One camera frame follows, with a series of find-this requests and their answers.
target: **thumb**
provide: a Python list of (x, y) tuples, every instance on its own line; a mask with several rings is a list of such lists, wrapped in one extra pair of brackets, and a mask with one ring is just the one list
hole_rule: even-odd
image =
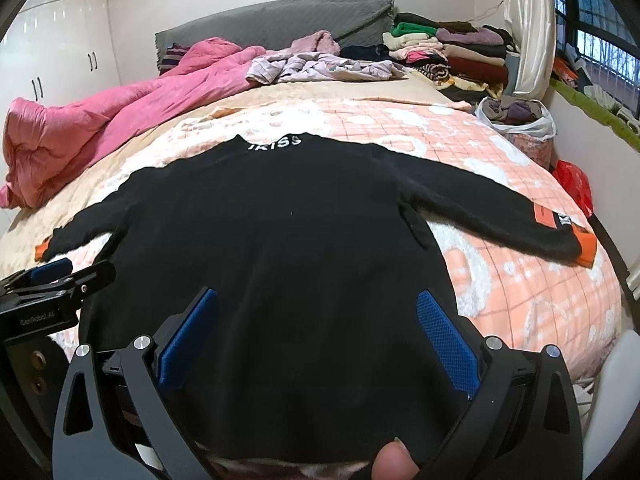
[(399, 438), (383, 447), (371, 467), (371, 480), (412, 480), (420, 468), (415, 465)]

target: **metal screw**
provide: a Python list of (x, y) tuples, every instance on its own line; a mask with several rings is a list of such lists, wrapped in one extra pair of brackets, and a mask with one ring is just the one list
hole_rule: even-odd
[(491, 336), (486, 339), (486, 345), (491, 350), (499, 350), (500, 348), (502, 348), (502, 341), (500, 340), (500, 338)]
[(560, 349), (556, 345), (546, 347), (546, 353), (549, 357), (560, 357)]
[(135, 346), (135, 348), (137, 348), (138, 350), (144, 350), (149, 346), (149, 343), (151, 343), (151, 339), (146, 335), (141, 335), (140, 337), (137, 337), (133, 342), (133, 346)]
[(39, 371), (43, 371), (47, 367), (47, 360), (39, 350), (31, 352), (31, 366)]
[(84, 357), (88, 353), (89, 353), (89, 345), (80, 345), (78, 348), (76, 348), (76, 355), (78, 357)]
[(44, 395), (47, 391), (47, 381), (45, 381), (42, 377), (37, 376), (31, 381), (31, 389), (36, 395)]

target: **green cloth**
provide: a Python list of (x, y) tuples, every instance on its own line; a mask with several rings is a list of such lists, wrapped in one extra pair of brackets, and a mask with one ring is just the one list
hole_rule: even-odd
[(552, 79), (550, 85), (570, 104), (580, 108), (594, 121), (598, 121), (603, 126), (608, 126), (613, 132), (624, 140), (629, 146), (640, 152), (640, 139), (619, 117), (589, 99), (585, 94), (565, 85), (557, 79)]
[(391, 35), (394, 38), (404, 36), (405, 34), (413, 34), (414, 32), (423, 32), (430, 36), (436, 35), (436, 28), (425, 27), (424, 25), (416, 25), (415, 23), (400, 22), (394, 28), (391, 29)]

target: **blue gripper pad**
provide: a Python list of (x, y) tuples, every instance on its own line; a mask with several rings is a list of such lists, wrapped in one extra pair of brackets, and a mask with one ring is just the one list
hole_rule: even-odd
[(416, 310), (420, 325), (454, 388), (473, 399), (480, 387), (478, 358), (428, 291), (418, 295)]
[(162, 392), (184, 386), (187, 373), (211, 334), (218, 318), (218, 294), (209, 289), (183, 320), (158, 361), (158, 387)]
[(29, 276), (30, 286), (45, 285), (70, 275), (74, 271), (74, 264), (68, 258), (56, 260), (41, 267), (35, 267)]

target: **black sweater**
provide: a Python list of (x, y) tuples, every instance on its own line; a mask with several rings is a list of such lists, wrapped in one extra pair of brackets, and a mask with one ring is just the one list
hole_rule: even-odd
[(155, 332), (203, 286), (219, 293), (172, 404), (217, 455), (368, 460), (399, 436), (422, 461), (467, 400), (418, 323), (422, 291), (448, 312), (456, 298), (417, 205), (522, 251), (593, 261), (593, 235), (493, 180), (310, 134), (238, 136), (139, 170), (56, 230), (45, 259), (113, 233), (97, 259), (116, 280), (80, 322), (98, 350)]

